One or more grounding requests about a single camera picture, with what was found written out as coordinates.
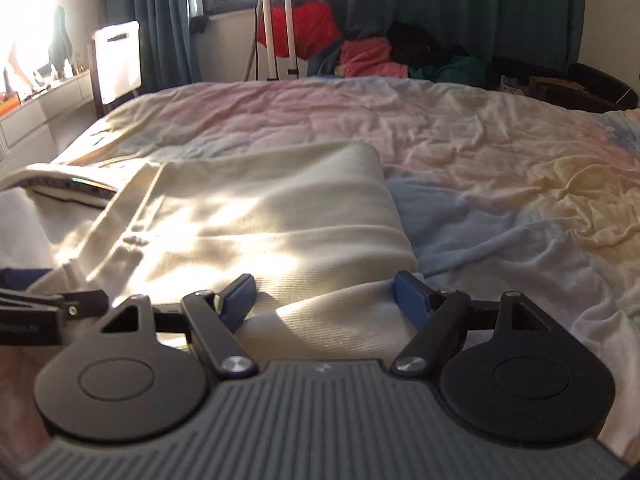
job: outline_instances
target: bedspread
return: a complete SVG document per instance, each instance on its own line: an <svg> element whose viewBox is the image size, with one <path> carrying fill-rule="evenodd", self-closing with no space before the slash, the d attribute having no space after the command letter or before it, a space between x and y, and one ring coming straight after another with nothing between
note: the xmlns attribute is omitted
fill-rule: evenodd
<svg viewBox="0 0 640 480"><path fill-rule="evenodd" d="M452 84L198 84L112 112L56 162L122 166L358 139L381 155L430 285L521 290L616 380L601 439L640 458L640 113L597 116Z"/></svg>

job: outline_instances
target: green cloth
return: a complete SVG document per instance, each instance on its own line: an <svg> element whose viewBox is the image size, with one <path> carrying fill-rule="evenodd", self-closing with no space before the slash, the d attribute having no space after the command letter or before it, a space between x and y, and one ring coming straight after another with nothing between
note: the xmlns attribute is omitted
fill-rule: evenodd
<svg viewBox="0 0 640 480"><path fill-rule="evenodd" d="M448 65L430 65L409 69L409 78L425 79L434 83L460 83L484 88L486 65L472 56L455 56Z"/></svg>

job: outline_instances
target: dark blue curtain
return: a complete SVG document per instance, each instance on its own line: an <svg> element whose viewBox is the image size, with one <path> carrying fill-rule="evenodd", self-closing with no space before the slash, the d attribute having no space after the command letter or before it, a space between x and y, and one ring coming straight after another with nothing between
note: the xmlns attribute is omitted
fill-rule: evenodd
<svg viewBox="0 0 640 480"><path fill-rule="evenodd" d="M102 25L140 23L143 91L200 80L188 0L102 0Z"/></svg>
<svg viewBox="0 0 640 480"><path fill-rule="evenodd" d="M509 57L564 71L577 62L584 0L323 0L346 38L383 36L395 20L489 61Z"/></svg>

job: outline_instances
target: silver bolt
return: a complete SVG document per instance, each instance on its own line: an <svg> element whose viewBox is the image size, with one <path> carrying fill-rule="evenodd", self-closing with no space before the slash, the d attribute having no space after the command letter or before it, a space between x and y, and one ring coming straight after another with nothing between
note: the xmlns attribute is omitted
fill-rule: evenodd
<svg viewBox="0 0 640 480"><path fill-rule="evenodd" d="M421 357L401 357L394 362L394 368L399 372L405 374L415 374L424 370L427 366L427 361Z"/></svg>
<svg viewBox="0 0 640 480"><path fill-rule="evenodd" d="M222 369L230 375L244 374L254 367L254 362L243 355L232 355L222 361Z"/></svg>

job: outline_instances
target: pink towel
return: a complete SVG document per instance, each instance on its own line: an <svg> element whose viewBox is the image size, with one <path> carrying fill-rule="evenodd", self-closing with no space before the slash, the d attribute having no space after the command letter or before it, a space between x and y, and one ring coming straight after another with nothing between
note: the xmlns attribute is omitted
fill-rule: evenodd
<svg viewBox="0 0 640 480"><path fill-rule="evenodd" d="M408 66L391 61L390 54L391 45L386 38L345 41L340 54L340 65L345 77L409 77Z"/></svg>

